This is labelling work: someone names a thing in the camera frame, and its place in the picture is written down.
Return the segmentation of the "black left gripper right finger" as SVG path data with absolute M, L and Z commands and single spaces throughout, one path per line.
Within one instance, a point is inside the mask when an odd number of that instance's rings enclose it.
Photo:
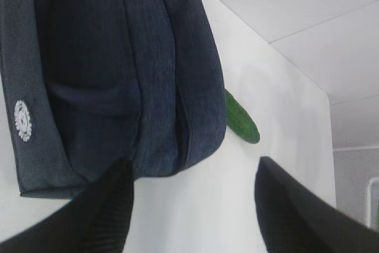
M 270 157 L 259 160 L 255 204 L 268 252 L 378 252 L 378 232 L 325 203 Z

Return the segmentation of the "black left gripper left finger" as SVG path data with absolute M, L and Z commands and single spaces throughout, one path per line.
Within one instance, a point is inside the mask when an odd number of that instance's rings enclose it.
M 133 210 L 133 166 L 118 160 L 38 224 L 1 242 L 1 252 L 122 252 Z

